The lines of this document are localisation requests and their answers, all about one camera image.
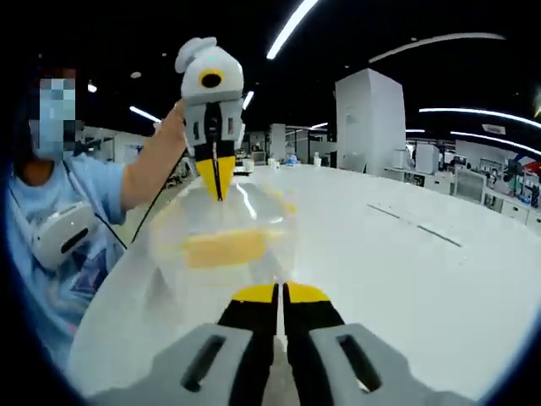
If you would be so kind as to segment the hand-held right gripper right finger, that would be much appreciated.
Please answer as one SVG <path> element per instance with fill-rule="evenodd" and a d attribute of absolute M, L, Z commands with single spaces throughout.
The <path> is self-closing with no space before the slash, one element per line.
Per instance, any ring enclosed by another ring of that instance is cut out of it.
<path fill-rule="evenodd" d="M 358 323 L 347 324 L 320 289 L 283 285 L 287 359 L 303 405 L 471 405 L 418 380 L 407 358 Z"/>

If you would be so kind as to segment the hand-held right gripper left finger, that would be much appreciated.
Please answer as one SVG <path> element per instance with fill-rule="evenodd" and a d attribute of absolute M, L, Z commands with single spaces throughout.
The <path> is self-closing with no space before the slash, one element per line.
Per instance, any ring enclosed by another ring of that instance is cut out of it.
<path fill-rule="evenodd" d="M 161 351 L 150 373 L 91 397 L 93 405 L 260 405 L 274 359 L 279 287 L 235 293 L 215 324 Z"/>

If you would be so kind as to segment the person's left hand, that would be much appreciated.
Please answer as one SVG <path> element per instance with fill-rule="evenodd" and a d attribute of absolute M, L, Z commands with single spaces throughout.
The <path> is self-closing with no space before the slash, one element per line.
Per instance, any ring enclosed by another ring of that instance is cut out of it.
<path fill-rule="evenodd" d="M 164 145 L 175 146 L 182 150 L 186 146 L 184 130 L 184 100 L 180 99 L 158 124 L 156 136 Z"/>

